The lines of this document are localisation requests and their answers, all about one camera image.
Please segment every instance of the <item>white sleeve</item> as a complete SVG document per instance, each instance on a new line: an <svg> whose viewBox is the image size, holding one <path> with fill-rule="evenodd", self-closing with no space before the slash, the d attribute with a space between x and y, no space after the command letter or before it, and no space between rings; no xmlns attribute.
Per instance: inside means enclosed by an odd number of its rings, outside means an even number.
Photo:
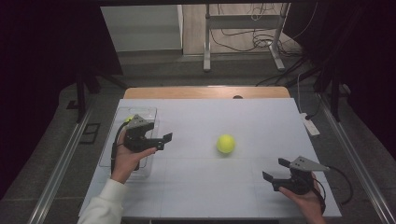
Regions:
<svg viewBox="0 0 396 224"><path fill-rule="evenodd" d="M120 223L122 217L122 200L128 191L125 185L108 179L102 192L91 198L90 203L78 220L78 224Z"/></svg>

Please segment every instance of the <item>gray carpet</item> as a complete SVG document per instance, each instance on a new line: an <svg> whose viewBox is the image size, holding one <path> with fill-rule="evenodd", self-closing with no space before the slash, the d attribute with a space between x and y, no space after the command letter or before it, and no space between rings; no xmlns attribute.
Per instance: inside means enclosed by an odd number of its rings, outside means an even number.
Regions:
<svg viewBox="0 0 396 224"><path fill-rule="evenodd" d="M285 64L292 65L297 59L287 58ZM247 85L254 86L261 80L277 76L274 62L269 55L222 55L214 56L212 71L203 72L203 62L197 57L170 55L164 60L134 56L121 59L124 76L118 77L130 86L205 86L205 85ZM296 77L299 71L290 78ZM106 136L123 90L102 78L98 78L102 89L96 97L90 124L100 123L98 134L92 144L79 144L69 164L64 180L47 214L45 223L76 223L78 211L90 185L94 167L99 160ZM274 83L275 79L264 84ZM300 105L303 112L313 114L318 108L319 99L312 92L315 77L304 80L300 85ZM290 94L297 99L297 87L290 88ZM66 109L70 101L76 101L76 87L62 91L58 110L37 146L32 158L25 165L18 178L0 202L0 218L3 223L26 223L45 187L51 171L60 157L70 134L75 128L76 109ZM365 125L356 117L347 100L340 99L340 118L347 133L366 164L376 184L386 196L389 207L396 211L396 172L395 160L382 147ZM329 223L381 223L360 180L351 167L333 129L322 109L312 118L321 135L312 137L312 144L323 164L343 170L350 179L355 195L352 201L340 206L343 217L328 219ZM81 141L89 142L93 136L86 134ZM337 173L327 174L332 192L337 202L348 196L347 184ZM132 223L148 223L146 220ZM302 219L280 220L279 223L305 223Z"/></svg>

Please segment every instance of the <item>yellow ball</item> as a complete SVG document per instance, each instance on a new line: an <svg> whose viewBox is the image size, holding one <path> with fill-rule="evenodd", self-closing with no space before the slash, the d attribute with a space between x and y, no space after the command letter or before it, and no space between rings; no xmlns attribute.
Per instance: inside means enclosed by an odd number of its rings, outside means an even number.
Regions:
<svg viewBox="0 0 396 224"><path fill-rule="evenodd" d="M222 153L230 153L235 148L235 140L229 134L222 134L216 143L216 147Z"/></svg>

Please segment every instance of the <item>table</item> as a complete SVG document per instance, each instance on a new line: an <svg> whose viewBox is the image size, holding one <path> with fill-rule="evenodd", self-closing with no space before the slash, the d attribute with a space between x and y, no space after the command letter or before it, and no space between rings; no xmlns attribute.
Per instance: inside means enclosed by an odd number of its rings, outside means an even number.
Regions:
<svg viewBox="0 0 396 224"><path fill-rule="evenodd" d="M235 95L244 99L233 99ZM301 217L295 204L262 179L262 171L288 178L289 170L277 158L292 161L304 155L318 161L285 88L135 88L120 100L119 108L125 106L156 107L159 135L174 133L165 151L154 155L150 176L127 182L131 191L124 200L125 218ZM123 119L115 117L102 157ZM228 156L214 147L218 134L225 132L237 142ZM105 168L97 165L82 210L106 183ZM324 216L340 217L326 177L317 173L317 178L327 193Z"/></svg>

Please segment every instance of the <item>wooden panel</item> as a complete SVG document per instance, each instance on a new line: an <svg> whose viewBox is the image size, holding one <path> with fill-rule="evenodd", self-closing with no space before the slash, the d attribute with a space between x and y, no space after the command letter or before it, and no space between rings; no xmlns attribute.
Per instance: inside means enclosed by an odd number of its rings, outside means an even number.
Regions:
<svg viewBox="0 0 396 224"><path fill-rule="evenodd" d="M124 99L290 98L284 87L160 87L130 88Z"/></svg>

